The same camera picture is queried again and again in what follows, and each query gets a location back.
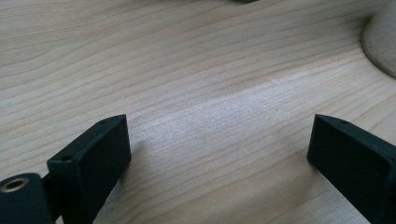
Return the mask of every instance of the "screw hole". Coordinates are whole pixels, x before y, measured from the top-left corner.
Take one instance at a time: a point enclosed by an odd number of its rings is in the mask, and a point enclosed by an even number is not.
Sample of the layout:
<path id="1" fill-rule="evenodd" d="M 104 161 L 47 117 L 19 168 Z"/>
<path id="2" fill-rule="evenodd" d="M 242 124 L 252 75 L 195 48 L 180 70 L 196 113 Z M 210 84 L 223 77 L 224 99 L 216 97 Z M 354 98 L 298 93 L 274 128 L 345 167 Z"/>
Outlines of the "screw hole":
<path id="1" fill-rule="evenodd" d="M 62 161 L 71 161 L 73 159 L 72 156 L 63 156 Z"/>
<path id="2" fill-rule="evenodd" d="M 10 193 L 12 191 L 23 188 L 29 182 L 28 178 L 17 178 L 6 183 L 1 189 L 1 192 Z"/>

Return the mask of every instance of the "wood grain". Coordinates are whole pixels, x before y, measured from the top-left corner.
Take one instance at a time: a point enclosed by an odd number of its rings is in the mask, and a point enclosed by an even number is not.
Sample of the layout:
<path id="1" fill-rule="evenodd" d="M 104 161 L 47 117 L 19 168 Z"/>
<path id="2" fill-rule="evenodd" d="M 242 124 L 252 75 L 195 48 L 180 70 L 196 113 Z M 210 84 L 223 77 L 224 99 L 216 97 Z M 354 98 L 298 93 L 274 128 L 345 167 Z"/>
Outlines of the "wood grain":
<path id="1" fill-rule="evenodd" d="M 96 223 L 368 223 L 305 155 L 316 113 L 396 144 L 395 79 L 360 45 L 383 2 L 1 1 L 0 178 L 126 114 Z"/>

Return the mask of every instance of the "black clamp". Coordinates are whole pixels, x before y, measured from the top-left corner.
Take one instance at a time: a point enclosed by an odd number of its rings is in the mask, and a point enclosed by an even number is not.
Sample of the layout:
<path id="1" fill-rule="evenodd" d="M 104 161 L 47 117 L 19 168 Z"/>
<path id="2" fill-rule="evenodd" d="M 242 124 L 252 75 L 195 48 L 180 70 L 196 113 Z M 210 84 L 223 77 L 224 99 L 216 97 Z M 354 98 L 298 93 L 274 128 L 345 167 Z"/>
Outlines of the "black clamp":
<path id="1" fill-rule="evenodd" d="M 125 115 L 103 119 L 47 161 L 0 182 L 0 223 L 92 223 L 131 161 Z"/>
<path id="2" fill-rule="evenodd" d="M 396 223 L 395 146 L 316 115 L 307 158 L 371 223 Z"/>

